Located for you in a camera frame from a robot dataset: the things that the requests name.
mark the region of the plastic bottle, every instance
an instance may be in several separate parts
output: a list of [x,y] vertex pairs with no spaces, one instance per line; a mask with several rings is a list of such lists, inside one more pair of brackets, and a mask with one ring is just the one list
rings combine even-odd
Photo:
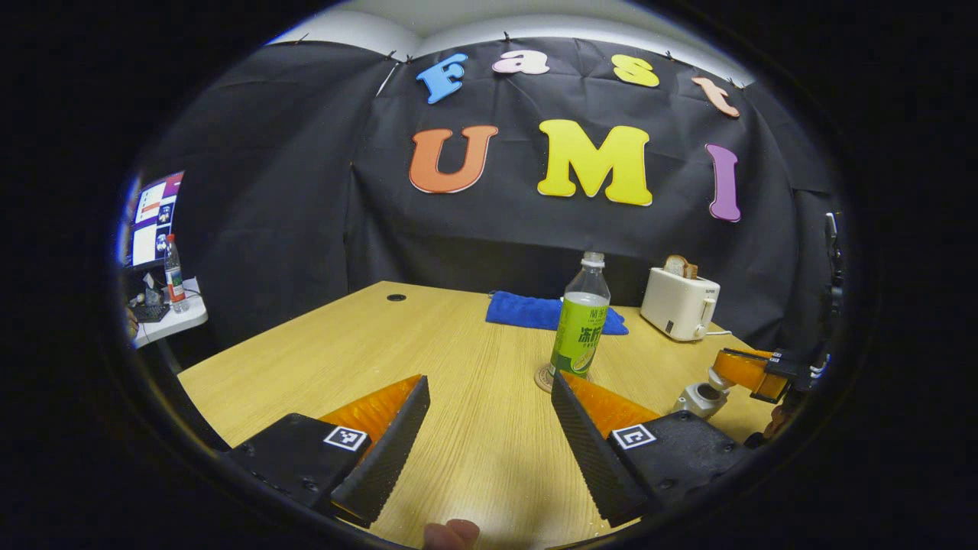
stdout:
[[558,369],[581,378],[587,376],[611,303],[611,292],[601,274],[604,254],[584,252],[581,265],[580,273],[563,293],[560,322],[551,353],[551,376]]
[[170,293],[170,307],[176,313],[187,311],[187,295],[183,291],[183,275],[180,272],[180,254],[172,233],[166,236],[166,257],[163,270],[166,271],[166,289]]

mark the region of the white desk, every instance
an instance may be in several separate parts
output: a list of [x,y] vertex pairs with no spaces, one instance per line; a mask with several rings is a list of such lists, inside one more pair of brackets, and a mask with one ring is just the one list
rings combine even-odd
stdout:
[[187,329],[202,325],[207,320],[207,308],[204,307],[203,298],[200,297],[200,286],[197,284],[197,277],[184,281],[184,289],[197,293],[187,294],[187,305],[190,308],[183,313],[177,313],[173,311],[171,304],[171,309],[166,312],[166,315],[158,323],[140,323],[139,331],[136,333],[136,339],[132,341],[137,349],[150,342],[156,342],[180,331],[186,331]]

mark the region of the white toaster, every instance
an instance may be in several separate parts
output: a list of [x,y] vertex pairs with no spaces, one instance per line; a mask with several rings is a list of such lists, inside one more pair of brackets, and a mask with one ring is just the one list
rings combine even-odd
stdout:
[[702,340],[719,296],[720,285],[713,281],[686,279],[653,267],[642,300],[642,317],[673,340]]

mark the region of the monitor screen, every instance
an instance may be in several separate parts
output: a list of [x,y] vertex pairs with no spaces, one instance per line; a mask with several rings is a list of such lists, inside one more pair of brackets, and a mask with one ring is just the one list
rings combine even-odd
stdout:
[[166,236],[173,223],[173,210],[183,172],[168,175],[147,185],[139,193],[139,201],[131,220],[130,251],[133,268],[158,265],[166,253]]

